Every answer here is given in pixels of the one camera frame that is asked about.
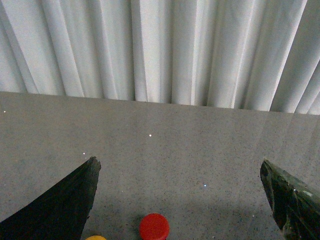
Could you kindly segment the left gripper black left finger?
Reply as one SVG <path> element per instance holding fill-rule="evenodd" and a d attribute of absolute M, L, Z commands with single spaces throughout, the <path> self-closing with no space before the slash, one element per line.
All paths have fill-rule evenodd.
<path fill-rule="evenodd" d="M 101 163 L 91 157 L 0 223 L 2 240 L 79 240 L 93 208 Z"/>

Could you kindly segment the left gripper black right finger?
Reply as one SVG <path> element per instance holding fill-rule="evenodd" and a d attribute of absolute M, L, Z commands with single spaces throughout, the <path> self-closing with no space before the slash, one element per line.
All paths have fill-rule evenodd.
<path fill-rule="evenodd" d="M 260 179 L 273 219 L 286 240 L 320 238 L 320 192 L 264 159 Z"/>

